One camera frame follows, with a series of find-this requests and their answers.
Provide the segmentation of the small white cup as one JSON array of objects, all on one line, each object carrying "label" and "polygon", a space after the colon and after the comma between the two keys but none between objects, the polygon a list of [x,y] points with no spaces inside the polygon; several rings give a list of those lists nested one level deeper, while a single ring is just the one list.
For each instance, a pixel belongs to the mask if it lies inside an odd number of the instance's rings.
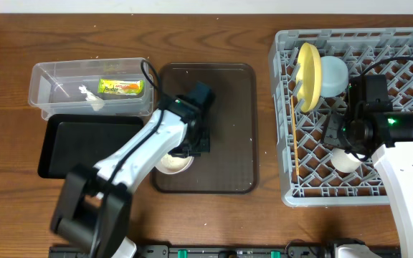
[{"label": "small white cup", "polygon": [[333,167],[342,173],[353,173],[361,164],[363,155],[358,154],[357,158],[351,153],[346,153],[345,150],[334,148],[331,151],[331,163]]}]

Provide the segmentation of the light blue bowl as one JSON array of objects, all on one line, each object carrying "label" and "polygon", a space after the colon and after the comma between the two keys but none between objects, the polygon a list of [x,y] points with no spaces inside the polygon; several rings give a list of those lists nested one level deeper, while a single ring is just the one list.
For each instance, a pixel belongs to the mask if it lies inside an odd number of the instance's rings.
[{"label": "light blue bowl", "polygon": [[321,57],[322,85],[321,97],[335,97],[344,92],[348,85],[348,67],[334,56]]}]

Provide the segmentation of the white bowl with rice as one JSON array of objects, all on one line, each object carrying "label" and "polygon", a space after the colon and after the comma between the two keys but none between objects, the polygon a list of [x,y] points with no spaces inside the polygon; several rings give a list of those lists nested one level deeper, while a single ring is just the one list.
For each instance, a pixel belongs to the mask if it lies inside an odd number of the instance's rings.
[{"label": "white bowl with rice", "polygon": [[185,171],[193,163],[194,157],[187,158],[173,157],[166,154],[155,166],[155,168],[165,174],[171,175]]}]

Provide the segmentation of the green snack wrapper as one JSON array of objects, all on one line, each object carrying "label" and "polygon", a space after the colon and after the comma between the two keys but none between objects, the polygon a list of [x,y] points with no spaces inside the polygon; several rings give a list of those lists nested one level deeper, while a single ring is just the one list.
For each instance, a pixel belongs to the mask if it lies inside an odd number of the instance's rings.
[{"label": "green snack wrapper", "polygon": [[143,92],[143,88],[143,80],[100,79],[98,83],[98,93],[103,94],[136,96]]}]

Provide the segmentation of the yellow plate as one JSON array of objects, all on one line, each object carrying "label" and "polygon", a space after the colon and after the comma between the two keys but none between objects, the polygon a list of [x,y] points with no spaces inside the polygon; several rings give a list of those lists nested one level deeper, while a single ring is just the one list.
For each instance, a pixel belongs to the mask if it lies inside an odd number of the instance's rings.
[{"label": "yellow plate", "polygon": [[318,104],[322,87],[322,65],[318,49],[309,43],[300,48],[298,61],[300,65],[296,74],[296,82],[302,82],[297,93],[298,102],[303,100],[300,110],[310,112]]}]

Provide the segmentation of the white tissue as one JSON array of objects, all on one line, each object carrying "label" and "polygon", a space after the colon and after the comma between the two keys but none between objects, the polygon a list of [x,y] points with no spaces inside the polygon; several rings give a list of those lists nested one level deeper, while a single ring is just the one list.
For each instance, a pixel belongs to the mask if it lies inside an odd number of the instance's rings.
[{"label": "white tissue", "polygon": [[91,91],[87,89],[85,85],[78,87],[79,91],[85,95],[85,100],[91,105],[92,109],[97,112],[103,109],[105,103],[104,100],[94,95]]}]

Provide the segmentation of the pile of white rice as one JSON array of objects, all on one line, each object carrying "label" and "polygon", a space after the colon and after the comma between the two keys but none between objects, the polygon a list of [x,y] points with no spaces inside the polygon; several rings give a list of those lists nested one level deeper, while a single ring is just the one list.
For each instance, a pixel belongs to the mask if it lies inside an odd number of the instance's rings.
[{"label": "pile of white rice", "polygon": [[181,169],[186,167],[190,161],[191,157],[179,158],[173,157],[169,154],[165,155],[161,160],[163,166],[172,171],[180,171]]}]

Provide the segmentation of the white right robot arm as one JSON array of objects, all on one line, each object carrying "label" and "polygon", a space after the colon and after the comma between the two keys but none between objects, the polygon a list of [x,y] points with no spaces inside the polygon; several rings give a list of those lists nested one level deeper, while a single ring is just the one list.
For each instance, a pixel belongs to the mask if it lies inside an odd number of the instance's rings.
[{"label": "white right robot arm", "polygon": [[395,111],[383,75],[350,79],[344,115],[327,119],[322,144],[343,173],[371,160],[384,185],[402,257],[413,257],[413,113]]}]

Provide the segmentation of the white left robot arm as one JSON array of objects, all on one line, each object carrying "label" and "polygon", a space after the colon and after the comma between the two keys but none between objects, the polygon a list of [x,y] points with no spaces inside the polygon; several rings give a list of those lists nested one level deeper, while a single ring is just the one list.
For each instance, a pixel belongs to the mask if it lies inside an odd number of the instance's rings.
[{"label": "white left robot arm", "polygon": [[133,257],[127,237],[133,194],[165,155],[209,151],[205,125],[215,94],[202,82],[186,95],[163,94],[158,109],[125,145],[93,167],[75,166],[66,176],[51,231],[89,257]]}]

